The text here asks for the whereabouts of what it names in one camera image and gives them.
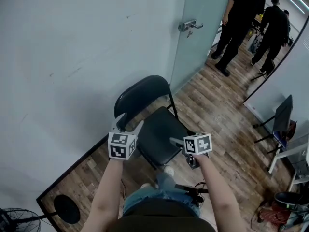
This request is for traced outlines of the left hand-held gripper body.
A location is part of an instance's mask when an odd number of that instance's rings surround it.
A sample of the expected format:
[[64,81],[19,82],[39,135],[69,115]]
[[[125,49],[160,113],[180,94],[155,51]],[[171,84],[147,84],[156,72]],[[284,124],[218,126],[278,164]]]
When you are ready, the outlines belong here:
[[137,139],[137,133],[112,129],[108,135],[109,158],[129,159],[136,150]]

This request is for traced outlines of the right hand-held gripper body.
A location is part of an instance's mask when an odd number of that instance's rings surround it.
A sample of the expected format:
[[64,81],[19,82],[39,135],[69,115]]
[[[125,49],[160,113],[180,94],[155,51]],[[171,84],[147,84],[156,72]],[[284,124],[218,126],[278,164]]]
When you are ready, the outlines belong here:
[[193,155],[206,155],[212,151],[211,135],[209,133],[196,134],[183,138],[184,155],[191,169],[200,167]]

